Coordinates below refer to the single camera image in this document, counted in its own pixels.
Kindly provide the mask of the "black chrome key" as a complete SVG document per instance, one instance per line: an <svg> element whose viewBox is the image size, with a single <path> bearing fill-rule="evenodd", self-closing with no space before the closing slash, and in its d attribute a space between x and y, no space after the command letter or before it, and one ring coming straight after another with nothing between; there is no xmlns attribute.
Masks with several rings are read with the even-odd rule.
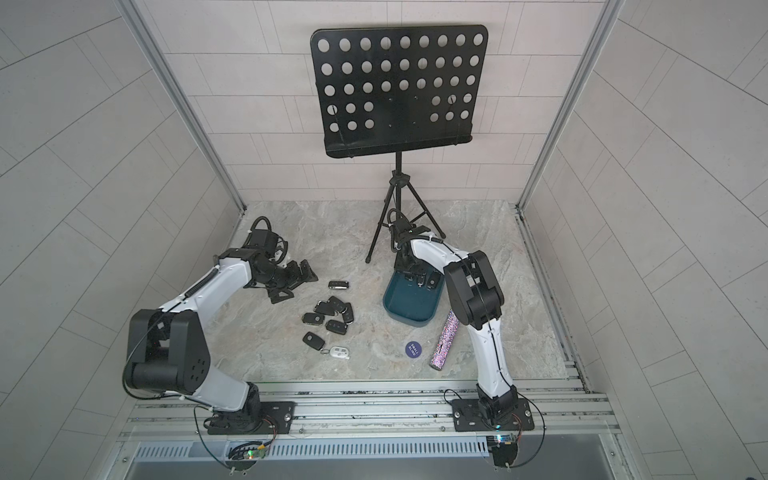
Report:
<svg viewBox="0 0 768 480"><path fill-rule="evenodd" d="M328 288L330 290L348 290L350 283L346 280L331 280L328 282Z"/></svg>

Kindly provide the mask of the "black car key cluster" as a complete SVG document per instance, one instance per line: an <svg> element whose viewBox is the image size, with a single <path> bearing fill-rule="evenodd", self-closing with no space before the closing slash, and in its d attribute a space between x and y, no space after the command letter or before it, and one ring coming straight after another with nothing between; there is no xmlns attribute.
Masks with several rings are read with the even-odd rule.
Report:
<svg viewBox="0 0 768 480"><path fill-rule="evenodd" d="M343 314L348 308L347 303L336 296L331 296L328 302L337 314Z"/></svg>
<svg viewBox="0 0 768 480"><path fill-rule="evenodd" d="M313 311L317 314L322 314L325 316L335 316L337 314L335 306L327 301L319 301Z"/></svg>
<svg viewBox="0 0 768 480"><path fill-rule="evenodd" d="M355 320L353 307L350 303L345 304L345 308L341 313L342 319L346 324L353 323Z"/></svg>

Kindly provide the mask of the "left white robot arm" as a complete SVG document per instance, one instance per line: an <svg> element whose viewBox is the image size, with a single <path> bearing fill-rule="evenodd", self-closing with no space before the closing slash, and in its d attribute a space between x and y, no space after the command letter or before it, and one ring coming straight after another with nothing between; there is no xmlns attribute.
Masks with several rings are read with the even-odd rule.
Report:
<svg viewBox="0 0 768 480"><path fill-rule="evenodd" d="M307 261L288 260L287 253L287 241L260 216L244 244L216 256L193 286L156 309L136 312L122 372L125 392L142 400L185 397L211 409L211 427L225 433L256 428L264 417L257 386L214 367L204 326L242 289L263 290L277 304L317 281Z"/></svg>

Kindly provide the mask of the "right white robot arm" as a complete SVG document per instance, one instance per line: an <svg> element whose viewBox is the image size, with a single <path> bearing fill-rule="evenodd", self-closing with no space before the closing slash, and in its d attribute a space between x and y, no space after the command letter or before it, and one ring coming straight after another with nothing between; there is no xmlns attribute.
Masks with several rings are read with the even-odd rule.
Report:
<svg viewBox="0 0 768 480"><path fill-rule="evenodd" d="M501 342L505 298L487 255L450 246L396 208L386 217L396 274L425 287L434 278L447 288L451 310L470 335L481 415L489 423L499 423L518 406L519 396Z"/></svg>

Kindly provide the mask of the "teal plastic storage box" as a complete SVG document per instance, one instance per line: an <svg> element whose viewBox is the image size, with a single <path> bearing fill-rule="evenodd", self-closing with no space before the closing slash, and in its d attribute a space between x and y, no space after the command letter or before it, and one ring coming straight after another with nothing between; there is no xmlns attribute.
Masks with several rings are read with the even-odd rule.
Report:
<svg viewBox="0 0 768 480"><path fill-rule="evenodd" d="M432 272L439 272L441 278L435 290L428 290L426 282ZM444 276L428 264L425 274L425 285L419 288L415 278L413 282L408 282L403 273L393 273L382 300L391 318L413 327L423 327L435 316L443 291Z"/></svg>

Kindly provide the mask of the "black car key front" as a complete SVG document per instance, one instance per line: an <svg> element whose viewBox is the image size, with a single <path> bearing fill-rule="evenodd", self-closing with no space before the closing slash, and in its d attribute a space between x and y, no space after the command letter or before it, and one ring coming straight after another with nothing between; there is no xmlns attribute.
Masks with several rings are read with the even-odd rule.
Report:
<svg viewBox="0 0 768 480"><path fill-rule="evenodd" d="M307 332L303 336L302 341L305 345L309 346L310 348L316 351L322 351L326 344L325 340L322 337L312 332Z"/></svg>

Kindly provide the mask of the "white remote key fob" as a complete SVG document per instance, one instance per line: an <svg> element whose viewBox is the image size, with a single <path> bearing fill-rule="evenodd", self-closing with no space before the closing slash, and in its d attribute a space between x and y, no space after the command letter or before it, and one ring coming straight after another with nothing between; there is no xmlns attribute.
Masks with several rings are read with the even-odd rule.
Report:
<svg viewBox="0 0 768 480"><path fill-rule="evenodd" d="M323 355L329 355L332 358L336 359L349 359L350 358L350 351L346 347L341 346L332 346L330 348L324 348L320 351Z"/></svg>

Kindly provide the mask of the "purple glitter tube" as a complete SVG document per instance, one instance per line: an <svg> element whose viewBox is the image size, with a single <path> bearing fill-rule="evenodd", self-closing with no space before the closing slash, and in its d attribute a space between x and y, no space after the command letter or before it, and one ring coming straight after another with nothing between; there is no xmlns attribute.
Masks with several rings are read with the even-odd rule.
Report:
<svg viewBox="0 0 768 480"><path fill-rule="evenodd" d="M446 321L443 325L441 334L438 338L437 345L430 359L429 365L434 370L443 370L460 326L461 323L458 317L452 310L450 310L446 317Z"/></svg>

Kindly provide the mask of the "round purple lid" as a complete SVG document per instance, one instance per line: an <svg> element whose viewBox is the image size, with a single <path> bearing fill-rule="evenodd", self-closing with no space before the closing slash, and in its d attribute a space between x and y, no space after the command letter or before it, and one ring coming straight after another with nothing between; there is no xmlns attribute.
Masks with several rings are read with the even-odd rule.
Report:
<svg viewBox="0 0 768 480"><path fill-rule="evenodd" d="M404 348L405 354L411 358L416 359L422 355L423 349L419 342L409 341Z"/></svg>

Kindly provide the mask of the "left circuit board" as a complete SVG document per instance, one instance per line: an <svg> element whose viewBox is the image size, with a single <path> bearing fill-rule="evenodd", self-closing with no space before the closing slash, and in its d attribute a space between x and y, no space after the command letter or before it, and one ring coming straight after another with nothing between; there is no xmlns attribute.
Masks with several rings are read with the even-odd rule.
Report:
<svg viewBox="0 0 768 480"><path fill-rule="evenodd" d="M225 464L231 471L245 473L267 456L271 444L271 441L250 441L236 445L228 451Z"/></svg>

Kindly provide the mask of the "circuit board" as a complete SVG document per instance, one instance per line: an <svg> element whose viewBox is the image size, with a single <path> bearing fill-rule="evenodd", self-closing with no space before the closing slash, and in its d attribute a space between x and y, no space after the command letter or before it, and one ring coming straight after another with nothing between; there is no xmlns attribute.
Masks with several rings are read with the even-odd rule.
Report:
<svg viewBox="0 0 768 480"><path fill-rule="evenodd" d="M486 437L487 449L496 468L511 469L519 453L520 434L501 434L496 432Z"/></svg>
<svg viewBox="0 0 768 480"><path fill-rule="evenodd" d="M245 473L267 456L271 444L271 441L250 441L236 445L228 451L225 464L231 471Z"/></svg>

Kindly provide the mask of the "black perforated music stand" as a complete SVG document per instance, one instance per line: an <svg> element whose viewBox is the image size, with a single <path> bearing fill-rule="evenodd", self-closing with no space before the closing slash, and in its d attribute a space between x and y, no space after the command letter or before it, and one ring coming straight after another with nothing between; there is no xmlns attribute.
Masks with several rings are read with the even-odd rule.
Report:
<svg viewBox="0 0 768 480"><path fill-rule="evenodd" d="M385 199L412 185L406 151L467 144L487 52L482 24L325 28L310 37L327 156L392 153Z"/></svg>

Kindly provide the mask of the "right circuit board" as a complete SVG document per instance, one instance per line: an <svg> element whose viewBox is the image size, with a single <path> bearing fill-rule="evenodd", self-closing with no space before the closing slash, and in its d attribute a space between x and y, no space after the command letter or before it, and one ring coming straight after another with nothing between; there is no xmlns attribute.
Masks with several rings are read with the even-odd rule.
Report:
<svg viewBox="0 0 768 480"><path fill-rule="evenodd" d="M511 469L519 453L520 434L501 434L496 432L486 437L487 449L496 468Z"/></svg>

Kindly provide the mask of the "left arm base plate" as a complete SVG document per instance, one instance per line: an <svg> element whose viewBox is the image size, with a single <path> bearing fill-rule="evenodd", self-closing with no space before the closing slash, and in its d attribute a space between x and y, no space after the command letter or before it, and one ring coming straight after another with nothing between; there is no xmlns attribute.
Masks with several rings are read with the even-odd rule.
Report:
<svg viewBox="0 0 768 480"><path fill-rule="evenodd" d="M209 435L288 434L296 403L262 402L257 408L247 403L237 412L217 412L203 422Z"/></svg>

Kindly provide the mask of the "aluminium mounting rail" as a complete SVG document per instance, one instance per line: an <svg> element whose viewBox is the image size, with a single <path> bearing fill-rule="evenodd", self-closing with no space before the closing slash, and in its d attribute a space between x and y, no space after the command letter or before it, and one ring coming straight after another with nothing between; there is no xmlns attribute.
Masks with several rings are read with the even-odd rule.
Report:
<svg viewBox="0 0 768 480"><path fill-rule="evenodd" d="M288 439L450 435L450 401L475 400L472 380L265 382L264 401L295 408ZM589 393L577 377L521 380L531 417L547 434L617 433L619 419L604 394ZM118 429L120 440L193 440L206 412L175 399L138 402Z"/></svg>

